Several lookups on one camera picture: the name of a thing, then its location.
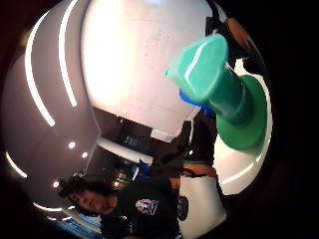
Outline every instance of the dark background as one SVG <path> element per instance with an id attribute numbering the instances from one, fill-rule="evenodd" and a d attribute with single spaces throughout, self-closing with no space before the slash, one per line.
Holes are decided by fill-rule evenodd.
<path id="1" fill-rule="evenodd" d="M 2 0 L 0 4 L 1 92 L 10 60 L 21 33 L 59 1 Z M 213 238 L 318 238 L 319 219 L 314 195 L 315 155 L 306 155 L 301 122 L 301 58 L 307 45 L 297 27 L 302 5 L 279 1 L 216 1 L 247 30 L 260 50 L 270 73 L 273 134 L 268 157 L 253 193 L 226 227 Z M 19 183 L 7 172 L 4 146 L 0 158 L 1 238 L 69 238 L 54 228 L 32 205 Z"/>

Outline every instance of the person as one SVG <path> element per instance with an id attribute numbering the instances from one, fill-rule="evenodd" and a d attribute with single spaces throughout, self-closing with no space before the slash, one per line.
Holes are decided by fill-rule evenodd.
<path id="1" fill-rule="evenodd" d="M 213 162 L 213 138 L 202 120 L 185 121 L 178 145 L 183 145 L 182 175 L 190 173 L 218 178 Z M 130 182 L 114 190 L 104 182 L 71 177 L 59 195 L 71 200 L 78 211 L 88 216 L 101 216 L 101 231 L 106 238 L 174 239 L 180 235 L 177 223 L 179 177 L 157 175 Z"/>

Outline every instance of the ceiling light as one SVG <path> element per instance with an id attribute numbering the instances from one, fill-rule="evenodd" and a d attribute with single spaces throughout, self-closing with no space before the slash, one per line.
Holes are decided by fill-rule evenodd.
<path id="1" fill-rule="evenodd" d="M 76 143 L 74 141 L 71 141 L 71 142 L 69 142 L 68 148 L 73 149 L 73 148 L 75 148 L 75 146 L 76 146 Z"/>
<path id="2" fill-rule="evenodd" d="M 44 210 L 44 211 L 62 211 L 61 207 L 59 207 L 59 208 L 44 207 L 44 206 L 39 205 L 36 202 L 33 202 L 33 205 L 35 205 L 36 207 L 38 207 L 38 208 L 40 208 L 41 210 Z"/>
<path id="3" fill-rule="evenodd" d="M 69 100 L 70 100 L 72 107 L 75 107 L 77 105 L 77 101 L 76 101 L 75 96 L 73 94 L 73 90 L 72 90 L 70 79 L 69 79 L 67 62 L 66 62 L 65 41 L 66 41 L 66 31 L 67 31 L 69 17 L 71 15 L 72 9 L 74 8 L 74 6 L 76 5 L 77 2 L 78 2 L 78 0 L 74 0 L 69 5 L 67 11 L 65 12 L 65 14 L 63 16 L 61 27 L 60 27 L 60 32 L 59 32 L 60 69 L 61 69 L 63 83 L 64 83 L 64 86 L 65 86 L 65 89 L 67 91 L 67 95 L 69 97 Z"/>
<path id="4" fill-rule="evenodd" d="M 82 153 L 82 158 L 86 158 L 88 156 L 87 152 Z"/>
<path id="5" fill-rule="evenodd" d="M 49 124 L 49 126 L 54 126 L 55 121 L 53 120 L 53 118 L 49 114 L 48 110 L 44 106 L 42 99 L 39 95 L 38 89 L 36 87 L 36 83 L 34 81 L 34 76 L 33 76 L 33 71 L 32 71 L 32 59 L 31 59 L 32 45 L 33 45 L 34 38 L 36 36 L 36 32 L 37 32 L 41 22 L 43 21 L 43 19 L 45 18 L 45 16 L 47 14 L 48 14 L 48 12 L 46 14 L 44 14 L 38 20 L 38 22 L 34 26 L 33 30 L 31 31 L 31 34 L 30 34 L 30 37 L 28 40 L 28 44 L 27 44 L 27 48 L 26 48 L 26 53 L 25 53 L 25 71 L 26 71 L 28 87 L 29 87 L 33 101 L 35 102 L 39 112 L 41 113 L 42 117 L 46 120 L 46 122 Z"/>
<path id="6" fill-rule="evenodd" d="M 10 165 L 13 167 L 14 170 L 16 170 L 16 172 L 18 172 L 22 177 L 27 177 L 27 173 L 25 173 L 24 171 L 22 171 L 11 159 L 9 153 L 6 151 L 6 157 L 10 163 Z"/>

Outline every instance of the teal object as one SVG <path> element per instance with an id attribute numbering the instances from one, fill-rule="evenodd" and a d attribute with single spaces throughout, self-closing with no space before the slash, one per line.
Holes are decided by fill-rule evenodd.
<path id="1" fill-rule="evenodd" d="M 187 47 L 171 62 L 165 76 L 187 96 L 216 113 L 216 126 L 230 147 L 247 150 L 264 137 L 267 102 L 259 82 L 238 77 L 227 67 L 228 45 L 213 34 Z"/>

